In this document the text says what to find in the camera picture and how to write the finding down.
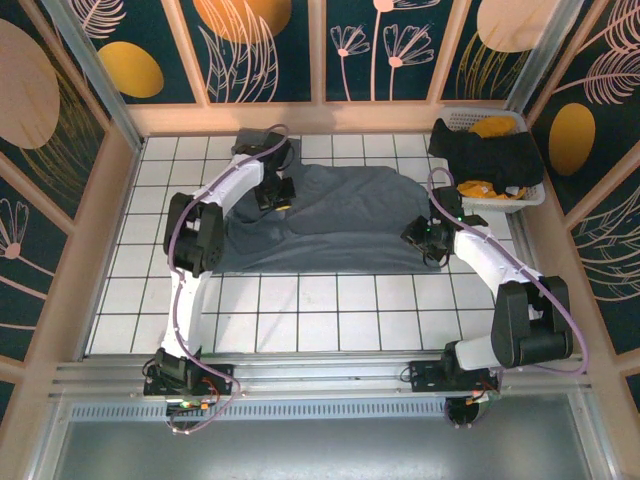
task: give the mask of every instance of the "yellow cloth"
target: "yellow cloth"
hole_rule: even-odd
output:
[[[498,195],[493,190],[493,185],[489,182],[483,182],[481,180],[469,180],[468,182],[458,185],[458,191],[460,195],[472,198],[492,198],[494,200],[518,200],[527,191],[526,188],[521,188],[517,195],[509,196],[506,193]]]
[[[487,117],[477,121],[469,129],[470,132],[477,133],[482,138],[502,137],[509,134],[516,128],[516,119],[513,117]]]
[[[496,116],[483,118],[482,120],[477,121],[469,131],[477,133],[482,138],[488,138],[507,135],[514,128],[516,128],[516,120],[513,117]],[[460,195],[465,197],[491,198],[494,200],[517,200],[522,198],[527,189],[521,188],[517,195],[513,196],[509,196],[506,193],[498,195],[493,190],[493,184],[483,182],[482,180],[470,180],[458,185],[458,191],[460,192]]]

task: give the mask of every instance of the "yellow oval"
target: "yellow oval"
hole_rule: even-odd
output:
[[[491,50],[504,53],[534,48],[558,0],[482,0],[478,36]]]
[[[116,88],[124,94],[149,98],[164,87],[160,65],[133,43],[108,43],[98,51],[98,56]]]
[[[549,133],[549,159],[560,175],[576,173],[589,158],[596,138],[596,121],[579,103],[569,103],[553,119]]]
[[[234,43],[256,43],[261,40],[262,35],[255,33],[260,18],[274,37],[284,30],[291,19],[291,0],[193,0],[193,4],[213,33]]]
[[[0,19],[0,137],[20,148],[49,141],[60,116],[56,70],[29,35]]]

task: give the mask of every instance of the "plastic basket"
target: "plastic basket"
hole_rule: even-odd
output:
[[[440,118],[451,130],[468,130],[478,120],[492,116],[509,116],[516,120],[516,128],[512,133],[526,132],[527,125],[522,116],[515,112],[494,108],[461,108],[445,107],[440,111]],[[528,187],[524,196],[519,200],[494,200],[490,198],[462,197],[462,204],[473,210],[494,210],[513,213],[530,205],[540,205],[544,202],[544,186],[542,183]]]

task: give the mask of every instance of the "gray cloth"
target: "gray cloth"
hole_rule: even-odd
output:
[[[258,141],[252,134],[242,132],[239,142]],[[400,238],[416,217],[429,215],[423,187],[388,167],[303,165],[300,141],[292,145],[285,170],[296,189],[292,207],[260,212],[248,192],[227,216],[216,272],[433,271]]]

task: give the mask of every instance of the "white tile floor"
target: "white tile floor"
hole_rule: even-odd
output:
[[[302,156],[307,164],[387,166],[424,184],[430,168],[446,165],[428,157],[428,141],[428,135],[305,135]],[[221,172],[234,142],[233,136],[149,139],[88,354],[158,348],[171,288],[162,251],[169,201]],[[479,213],[513,251],[505,215]],[[487,334],[494,307],[480,277],[455,257],[431,275],[225,274],[209,281],[205,297],[205,353],[438,350]]]

